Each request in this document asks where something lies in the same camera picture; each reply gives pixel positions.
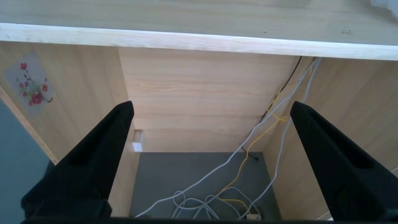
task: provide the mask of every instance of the flower decal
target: flower decal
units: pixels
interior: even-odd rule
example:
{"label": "flower decal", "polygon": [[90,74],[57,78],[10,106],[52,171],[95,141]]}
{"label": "flower decal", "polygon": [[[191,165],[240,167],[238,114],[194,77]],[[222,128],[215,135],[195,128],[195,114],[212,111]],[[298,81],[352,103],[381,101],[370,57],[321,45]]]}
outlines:
{"label": "flower decal", "polygon": [[21,70],[25,70],[27,68],[26,62],[21,63]]}
{"label": "flower decal", "polygon": [[21,63],[21,70],[24,72],[25,81],[20,82],[19,79],[16,78],[16,82],[19,83],[19,93],[28,101],[29,106],[39,105],[43,101],[51,102],[52,97],[46,100],[42,94],[49,90],[47,77],[44,79],[44,84],[36,83],[29,75],[26,62]]}

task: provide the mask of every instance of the black cable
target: black cable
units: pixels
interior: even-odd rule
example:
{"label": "black cable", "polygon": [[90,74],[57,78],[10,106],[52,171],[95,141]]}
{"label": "black cable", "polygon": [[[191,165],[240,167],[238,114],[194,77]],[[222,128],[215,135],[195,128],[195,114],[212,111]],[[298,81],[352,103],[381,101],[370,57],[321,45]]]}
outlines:
{"label": "black cable", "polygon": [[[297,64],[296,64],[296,66],[295,66],[294,69],[293,69],[293,72],[290,74],[290,77],[287,79],[285,85],[283,85],[283,87],[280,89],[280,91],[278,92],[278,94],[275,95],[274,99],[272,100],[272,103],[269,105],[268,109],[267,109],[266,112],[262,115],[260,121],[259,121],[257,124],[261,123],[261,121],[266,117],[268,111],[271,109],[272,105],[274,104],[275,99],[278,97],[278,95],[279,95],[280,93],[282,93],[282,91],[284,90],[284,88],[287,86],[288,82],[289,82],[290,79],[293,77],[293,74],[295,73],[297,67],[299,66],[299,63],[300,63],[300,61],[301,61],[301,58],[303,58],[303,57],[300,56],[300,58],[298,59],[298,62],[297,62]],[[255,159],[256,161],[259,160],[258,157],[256,157],[256,156],[250,154],[250,152],[249,152],[249,156],[250,156],[251,158]]]}

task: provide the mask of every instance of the yellow cable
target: yellow cable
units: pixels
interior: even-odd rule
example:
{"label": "yellow cable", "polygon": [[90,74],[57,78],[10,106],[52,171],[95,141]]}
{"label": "yellow cable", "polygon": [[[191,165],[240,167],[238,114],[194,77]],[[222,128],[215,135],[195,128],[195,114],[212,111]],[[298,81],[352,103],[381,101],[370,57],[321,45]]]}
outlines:
{"label": "yellow cable", "polygon": [[227,186],[225,186],[221,191],[227,189],[229,186],[231,186],[233,183],[235,183],[235,181],[239,178],[239,175],[240,175],[240,173],[241,173],[241,170],[242,170],[242,167],[243,167],[244,163],[247,161],[247,159],[248,159],[248,157],[249,157],[249,153],[248,153],[248,152],[250,151],[250,148],[254,145],[254,143],[256,143],[258,140],[260,140],[260,138],[262,138],[265,134],[267,134],[268,131],[271,130],[278,122],[279,122],[279,120],[276,121],[273,125],[271,125],[271,127],[269,127],[266,131],[264,131],[260,136],[258,136],[258,137],[256,138],[256,140],[254,140],[254,141],[250,144],[250,146],[248,147],[248,149],[247,149],[247,151],[246,151],[246,158],[244,158],[244,160],[242,161],[242,164],[241,164],[241,166],[239,167],[238,174],[236,175],[235,179],[234,179],[231,183],[229,183]]}
{"label": "yellow cable", "polygon": [[241,201],[239,199],[222,199],[222,198],[220,198],[220,199],[223,200],[224,202],[239,202],[239,203],[241,203],[244,206],[244,208],[246,210],[249,210],[248,206],[243,201]]}
{"label": "yellow cable", "polygon": [[275,114],[272,114],[272,115],[274,116],[274,118],[278,119],[279,121],[287,121],[287,119],[280,118],[280,117],[276,116]]}
{"label": "yellow cable", "polygon": [[[311,74],[311,73],[312,73],[312,67],[310,68],[310,71],[308,72],[307,76],[310,77],[310,74]],[[271,101],[270,105],[272,105],[272,104],[276,101],[276,99],[278,99],[278,96],[279,96],[280,93],[282,93],[282,90],[280,90],[280,92],[278,92],[278,94],[276,94],[274,100]],[[239,178],[239,175],[240,175],[240,173],[241,173],[242,167],[243,167],[244,163],[247,161],[247,159],[248,159],[248,157],[249,157],[250,148],[254,145],[254,143],[256,143],[258,140],[260,140],[260,138],[262,138],[265,134],[267,134],[267,132],[268,132],[269,130],[271,130],[279,121],[287,121],[287,116],[283,116],[283,117],[280,118],[280,117],[276,116],[275,114],[272,114],[272,115],[273,115],[274,118],[277,119],[277,121],[276,121],[273,125],[271,125],[271,127],[269,127],[266,131],[264,131],[259,137],[256,138],[256,140],[254,140],[254,141],[250,144],[250,146],[248,147],[248,149],[247,149],[247,151],[246,151],[246,157],[245,157],[244,160],[242,161],[241,166],[239,167],[239,170],[238,170],[238,174],[236,175],[235,179],[234,179],[231,183],[229,183],[227,186],[225,186],[222,190],[220,190],[220,192],[223,191],[223,190],[225,190],[225,189],[227,189],[229,186],[231,186],[233,183],[235,183],[235,181]],[[241,200],[238,200],[238,199],[222,199],[222,198],[219,198],[219,199],[220,199],[220,200],[223,200],[223,201],[225,201],[225,202],[239,202],[239,203],[243,204],[243,206],[245,207],[246,210],[249,210],[249,209],[248,209],[248,206],[247,206],[243,201],[241,201]]]}
{"label": "yellow cable", "polygon": [[[284,118],[286,118],[286,116],[279,118],[278,116],[275,115],[275,117],[277,118],[277,121],[273,125],[271,125],[271,127],[269,127],[267,130],[265,130],[260,136],[258,136],[256,138],[256,140],[254,140],[250,144],[250,146],[248,147],[248,149],[246,151],[246,157],[242,161],[241,166],[239,167],[239,170],[238,170],[238,174],[236,175],[235,179],[231,183],[229,183],[227,186],[225,186],[222,190],[220,190],[220,192],[225,190],[225,189],[227,189],[229,186],[231,186],[233,183],[235,183],[235,181],[239,178],[239,175],[241,173],[242,167],[243,167],[244,163],[247,161],[247,159],[249,157],[250,148],[254,145],[254,143],[256,143],[258,140],[260,140],[260,138],[262,138],[265,134],[267,134],[268,131],[271,130],[279,121],[286,121],[286,119],[284,119]],[[229,202],[239,202],[239,203],[243,204],[243,206],[245,207],[246,210],[248,210],[248,206],[241,200],[238,200],[238,199],[223,199],[223,198],[219,198],[219,199],[223,200],[225,202],[228,202],[228,201]]]}

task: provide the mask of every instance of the desk top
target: desk top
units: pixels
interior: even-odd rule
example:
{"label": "desk top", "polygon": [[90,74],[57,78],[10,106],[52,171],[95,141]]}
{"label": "desk top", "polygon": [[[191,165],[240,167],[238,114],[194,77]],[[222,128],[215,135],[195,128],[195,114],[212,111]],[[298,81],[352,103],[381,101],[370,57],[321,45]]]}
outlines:
{"label": "desk top", "polygon": [[398,60],[370,0],[0,0],[0,40]]}

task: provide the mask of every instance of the wooden panel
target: wooden panel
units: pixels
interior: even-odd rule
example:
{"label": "wooden panel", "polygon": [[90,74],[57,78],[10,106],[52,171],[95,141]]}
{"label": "wooden panel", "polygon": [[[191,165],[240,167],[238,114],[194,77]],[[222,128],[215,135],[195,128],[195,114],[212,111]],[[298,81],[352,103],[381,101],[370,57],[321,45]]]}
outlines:
{"label": "wooden panel", "polygon": [[[27,113],[3,76],[6,68],[30,52],[38,55],[55,89],[52,102],[35,116]],[[1,42],[0,71],[2,99],[55,163],[114,106],[127,100],[116,48]],[[117,215],[129,214],[137,159],[138,154],[125,148],[115,178],[119,185],[114,184],[110,199]]]}
{"label": "wooden panel", "polygon": [[144,152],[231,152],[287,81],[298,57],[119,49]]}
{"label": "wooden panel", "polygon": [[2,0],[0,22],[8,41],[398,59],[397,21],[364,0]]}
{"label": "wooden panel", "polygon": [[[305,102],[389,170],[398,166],[397,72],[397,62],[324,58]],[[302,99],[306,84],[289,102],[286,115],[293,101]],[[264,151],[271,176],[284,128],[278,125]],[[283,219],[311,220],[328,211],[293,125],[285,137],[274,192]]]}

